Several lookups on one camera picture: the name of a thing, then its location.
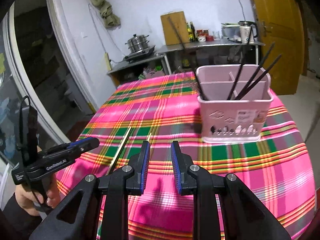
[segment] plaid pattern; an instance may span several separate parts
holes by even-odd
[[[298,236],[314,215],[315,183],[307,148],[287,109],[274,95],[259,142],[207,144],[201,141],[197,94],[189,86],[192,79],[187,73],[122,85],[80,136],[97,137],[100,146],[57,173],[61,194],[66,195],[87,174],[106,174],[131,126],[132,134],[117,167],[139,153],[148,136],[151,152],[144,195],[129,196],[130,239],[192,238],[193,197],[179,196],[175,189],[170,157],[173,140],[178,140],[182,152],[209,172],[221,176],[235,173],[292,238]]]

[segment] black gripper frame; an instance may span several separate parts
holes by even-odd
[[[29,155],[32,162],[25,163],[22,160],[12,169],[11,174],[15,185],[26,185],[29,179],[31,189],[39,192],[44,197],[42,210],[49,214],[52,208],[45,204],[46,192],[50,187],[51,174],[75,163],[82,153],[99,146],[99,140],[87,137],[76,142],[64,143],[39,153],[20,148],[23,155]]]
[[[194,240],[220,240],[216,194],[219,196],[225,240],[290,240],[280,222],[235,174],[225,177],[194,165],[181,153],[178,141],[171,145],[176,188],[194,196]]]
[[[102,196],[106,195],[100,240],[128,240],[128,195],[142,195],[146,185],[150,144],[143,141],[128,165],[108,176],[83,178],[42,221],[30,240],[95,240]]]

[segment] stainless steel pot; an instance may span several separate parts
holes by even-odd
[[[147,37],[149,35],[136,35],[134,34],[131,39],[128,40],[127,44],[131,53],[147,49],[149,47]]]

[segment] human hand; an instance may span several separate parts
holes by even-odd
[[[60,202],[60,194],[57,186],[56,176],[53,174],[50,182],[50,186],[47,193],[46,204],[52,208],[55,208]],[[39,192],[35,192],[38,200],[42,204],[44,202],[43,196]],[[15,190],[16,200],[18,205],[24,209],[31,216],[39,216],[39,212],[35,209],[34,202],[37,202],[30,188],[17,185]]]

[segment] metal screw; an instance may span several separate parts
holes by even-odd
[[[122,167],[122,170],[123,170],[124,172],[129,172],[129,171],[132,170],[132,167],[129,166],[129,165],[126,165],[126,166],[123,166],[123,167]]]
[[[89,174],[89,175],[85,176],[85,181],[90,182],[90,181],[93,181],[93,180],[94,180],[94,175]]]
[[[193,164],[190,166],[190,170],[192,170],[192,171],[199,171],[199,169],[200,169],[200,167],[198,165]]]
[[[230,173],[230,174],[228,174],[227,178],[228,178],[229,180],[231,180],[231,181],[235,181],[235,180],[237,179],[237,176],[234,175],[234,174],[232,174],[232,173]]]

